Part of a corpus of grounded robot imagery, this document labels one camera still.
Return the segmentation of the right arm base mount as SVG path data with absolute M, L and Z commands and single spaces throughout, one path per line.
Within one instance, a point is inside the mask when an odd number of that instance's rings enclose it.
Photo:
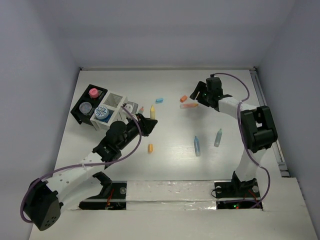
M 241 181 L 236 172 L 231 180 L 221 180 L 214 183 L 211 196 L 217 199 L 218 209 L 262 209 L 258 181 L 254 177 L 248 181 Z

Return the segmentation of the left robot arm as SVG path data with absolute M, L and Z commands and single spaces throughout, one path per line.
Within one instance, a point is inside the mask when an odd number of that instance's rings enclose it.
M 110 201 L 116 186 L 105 174 L 109 166 L 127 159 L 122 150 L 135 138 L 151 134 L 158 121 L 138 113 L 127 123 L 115 121 L 105 137 L 80 163 L 61 167 L 35 179 L 20 205 L 20 217 L 45 231 L 57 222 L 61 214 L 82 201 L 98 197 Z

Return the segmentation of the clear jar of clips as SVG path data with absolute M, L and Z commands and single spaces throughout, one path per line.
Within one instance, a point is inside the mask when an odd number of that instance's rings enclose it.
M 85 116 L 89 116 L 93 110 L 92 104 L 88 101 L 82 102 L 79 107 L 79 111 L 81 114 Z

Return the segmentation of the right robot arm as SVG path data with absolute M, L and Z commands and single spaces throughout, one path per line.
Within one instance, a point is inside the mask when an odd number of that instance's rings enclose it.
M 238 167 L 232 174 L 230 190 L 235 196 L 242 196 L 252 187 L 257 168 L 261 167 L 262 157 L 265 151 L 278 140 L 278 133 L 270 108 L 266 105 L 245 104 L 250 98 L 250 91 L 242 80 L 236 76 L 233 78 L 238 80 L 246 90 L 246 97 L 243 100 L 224 94 L 222 81 L 217 74 L 212 74 L 205 82 L 199 81 L 189 97 L 237 120 L 243 143 L 243 154 Z

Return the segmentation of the blue slime jar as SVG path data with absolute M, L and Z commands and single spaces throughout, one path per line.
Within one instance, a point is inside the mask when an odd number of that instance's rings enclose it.
M 98 106 L 94 111 L 94 115 L 99 121 L 102 121 L 105 123 L 107 123 L 111 117 L 110 111 L 104 105 Z

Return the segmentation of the yellow highlighter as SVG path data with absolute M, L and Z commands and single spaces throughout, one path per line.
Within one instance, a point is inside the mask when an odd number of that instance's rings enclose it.
M 156 119 L 156 109 L 155 109 L 154 105 L 152 105 L 150 107 L 149 116 L 150 116 L 151 120 L 155 120 Z

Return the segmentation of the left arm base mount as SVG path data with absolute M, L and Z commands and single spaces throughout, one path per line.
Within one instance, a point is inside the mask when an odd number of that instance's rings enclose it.
M 127 181 L 112 181 L 105 173 L 93 175 L 99 180 L 99 194 L 81 201 L 81 210 L 126 210 Z

